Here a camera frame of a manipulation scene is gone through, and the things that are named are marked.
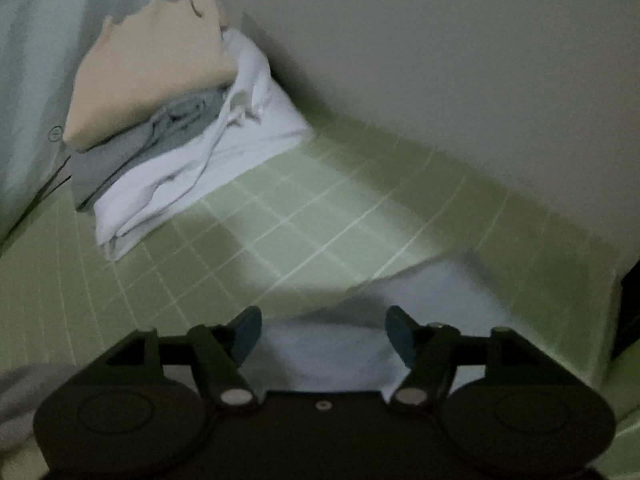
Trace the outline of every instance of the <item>white towel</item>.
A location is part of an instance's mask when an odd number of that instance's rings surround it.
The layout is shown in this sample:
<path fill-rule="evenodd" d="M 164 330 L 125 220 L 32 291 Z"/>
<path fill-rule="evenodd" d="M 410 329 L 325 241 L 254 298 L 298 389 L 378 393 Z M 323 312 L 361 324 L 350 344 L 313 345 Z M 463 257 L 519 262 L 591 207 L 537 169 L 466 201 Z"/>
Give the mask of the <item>white towel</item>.
<path fill-rule="evenodd" d="M 96 201 L 96 240 L 107 259 L 120 259 L 206 194 L 311 136 L 254 43 L 235 29 L 223 41 L 238 77 L 219 118 L 183 147 L 128 171 Z"/>

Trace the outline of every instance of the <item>gray fabric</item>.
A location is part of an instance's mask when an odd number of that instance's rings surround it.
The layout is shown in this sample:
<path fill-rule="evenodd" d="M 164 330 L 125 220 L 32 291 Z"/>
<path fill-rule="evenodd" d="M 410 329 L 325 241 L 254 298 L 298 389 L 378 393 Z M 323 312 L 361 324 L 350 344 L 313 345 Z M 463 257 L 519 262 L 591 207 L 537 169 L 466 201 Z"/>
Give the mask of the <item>gray fabric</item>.
<path fill-rule="evenodd" d="M 31 436 L 33 415 L 42 401 L 78 370 L 73 365 L 34 364 L 0 374 L 0 452 Z"/>
<path fill-rule="evenodd" d="M 92 206 L 124 173 L 199 136 L 219 115 L 222 90 L 177 98 L 152 117 L 90 150 L 71 150 L 71 189 L 76 209 Z"/>

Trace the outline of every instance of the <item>beige towel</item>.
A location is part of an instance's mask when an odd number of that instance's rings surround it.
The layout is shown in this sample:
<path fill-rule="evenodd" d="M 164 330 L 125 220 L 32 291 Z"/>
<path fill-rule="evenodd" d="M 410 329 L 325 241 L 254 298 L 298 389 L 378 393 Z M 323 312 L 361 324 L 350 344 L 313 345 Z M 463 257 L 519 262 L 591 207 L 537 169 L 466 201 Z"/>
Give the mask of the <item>beige towel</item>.
<path fill-rule="evenodd" d="M 215 0 L 151 0 L 120 25 L 107 16 L 76 74 L 65 143 L 84 152 L 172 99 L 231 83 L 221 19 Z"/>

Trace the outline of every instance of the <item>shower curtain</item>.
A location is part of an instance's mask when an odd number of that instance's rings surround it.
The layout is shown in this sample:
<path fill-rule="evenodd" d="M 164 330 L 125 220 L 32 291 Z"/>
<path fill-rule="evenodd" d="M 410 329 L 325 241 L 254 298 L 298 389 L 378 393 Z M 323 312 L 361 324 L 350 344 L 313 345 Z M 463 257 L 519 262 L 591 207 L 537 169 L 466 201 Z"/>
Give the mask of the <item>shower curtain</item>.
<path fill-rule="evenodd" d="M 65 160 L 73 78 L 110 14 L 150 0 L 0 0 L 0 244 Z"/>

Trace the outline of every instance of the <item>green tiled floor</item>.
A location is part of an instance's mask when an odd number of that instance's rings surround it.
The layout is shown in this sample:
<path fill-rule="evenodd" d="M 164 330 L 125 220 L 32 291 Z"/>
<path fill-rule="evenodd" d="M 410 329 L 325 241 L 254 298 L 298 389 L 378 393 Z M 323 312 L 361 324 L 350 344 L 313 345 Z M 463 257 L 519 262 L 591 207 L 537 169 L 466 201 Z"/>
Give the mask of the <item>green tiled floor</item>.
<path fill-rule="evenodd" d="M 86 362 L 135 328 L 183 333 L 255 303 L 339 301 L 427 258 L 476 248 L 534 341 L 588 378 L 616 253 L 443 153 L 352 120 L 272 158 L 105 261 L 68 185 L 0 258 L 0 368 Z"/>

